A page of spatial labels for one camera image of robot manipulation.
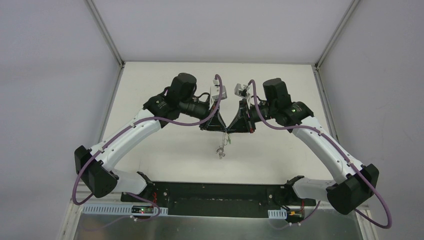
white table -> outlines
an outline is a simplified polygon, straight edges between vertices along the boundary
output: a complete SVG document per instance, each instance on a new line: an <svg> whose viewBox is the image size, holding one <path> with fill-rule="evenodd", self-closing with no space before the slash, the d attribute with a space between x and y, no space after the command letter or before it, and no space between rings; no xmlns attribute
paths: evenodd
<svg viewBox="0 0 424 240"><path fill-rule="evenodd" d="M220 105L228 126L237 113L237 83L255 79L258 95L265 98L262 83L273 78L285 81L292 101L304 102L327 129L324 110L310 65L127 62L117 89L104 136L128 122L152 96L171 84L178 73L197 78L196 95L209 92L215 74L222 77L228 98ZM195 118L180 115L178 121L192 123ZM331 175L313 152L287 131L256 124L256 131L231 134L225 146L226 156L219 159L216 150L221 132L201 131L198 126L168 124L134 147L116 165L118 170L144 172L153 181L282 184L304 175L312 179L331 179Z"/></svg>

gray floor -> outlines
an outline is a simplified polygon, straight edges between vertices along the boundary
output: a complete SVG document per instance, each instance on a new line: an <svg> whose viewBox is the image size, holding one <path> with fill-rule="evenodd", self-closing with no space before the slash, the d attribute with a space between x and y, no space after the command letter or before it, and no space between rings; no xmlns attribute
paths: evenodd
<svg viewBox="0 0 424 240"><path fill-rule="evenodd" d="M333 209L319 209L300 227L285 229L279 219L162 216L148 222L124 218L98 231L119 218L116 215L82 214L76 240L362 240L356 215L341 215Z"/></svg>

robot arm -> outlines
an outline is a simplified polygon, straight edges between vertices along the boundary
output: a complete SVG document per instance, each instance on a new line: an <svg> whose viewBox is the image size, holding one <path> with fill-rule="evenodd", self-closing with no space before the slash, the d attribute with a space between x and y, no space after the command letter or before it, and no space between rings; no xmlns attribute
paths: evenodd
<svg viewBox="0 0 424 240"><path fill-rule="evenodd" d="M291 193L301 199L316 199L329 202L339 213L347 215L364 201L369 199L373 192L366 183L347 164L342 155L332 146L322 134L328 136L346 154L350 162L360 170L362 175L375 187L379 176L378 169L370 164L364 166L362 162L352 157L343 149L322 127L314 117L314 113L303 102L292 102L287 92L286 84L275 78L263 83L266 100L258 104L259 111L265 120L275 119L284 127L309 126L319 130L319 133L307 128L289 129L296 137L302 140L321 160L331 173L333 179L316 180L297 176L288 181L284 188L292 189ZM247 117L234 118L230 131L250 132L255 131L255 123L261 122L255 106L251 106L248 86L237 85L236 95L243 98L240 101L239 113Z"/></svg>
<svg viewBox="0 0 424 240"><path fill-rule="evenodd" d="M75 150L77 174L87 161L98 153L81 176L96 198L102 198L111 192L140 194L151 183L143 173L120 171L115 169L115 165L142 140L168 124L166 121L152 119L153 117L175 120L180 113L183 113L203 120L217 107L220 89L218 81L214 81L206 101L201 101L200 97L194 96L197 88L196 81L194 76L180 73L173 79L171 86L151 97L143 105L143 109L112 136L93 145L90 149L80 146ZM227 98L225 87L222 86L222 88L221 99L225 99ZM210 120L200 125L200 129L210 130L211 127L216 127L213 126L212 120L219 117L221 116L217 109Z"/></svg>

white tabletop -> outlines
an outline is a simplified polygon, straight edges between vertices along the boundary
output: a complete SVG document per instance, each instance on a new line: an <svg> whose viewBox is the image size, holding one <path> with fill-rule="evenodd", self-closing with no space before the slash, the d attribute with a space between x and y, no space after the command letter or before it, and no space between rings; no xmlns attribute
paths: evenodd
<svg viewBox="0 0 424 240"><path fill-rule="evenodd" d="M324 110L310 65L127 62L117 89L104 136L128 122L152 96L171 84L178 73L197 78L196 95L209 92L215 74L222 77L228 98L221 101L220 112L228 126L237 113L239 98L234 95L237 83L256 80L259 97L265 98L262 83L281 78L292 101L304 102L327 129ZM181 114L178 121L197 122ZM225 146L226 156L219 159L216 150L221 132L201 131L198 126L168 124L134 147L116 165L118 170L141 171L153 181L198 183L283 184L295 176L331 179L314 153L285 130L273 130L263 123L256 131L233 133Z"/></svg>

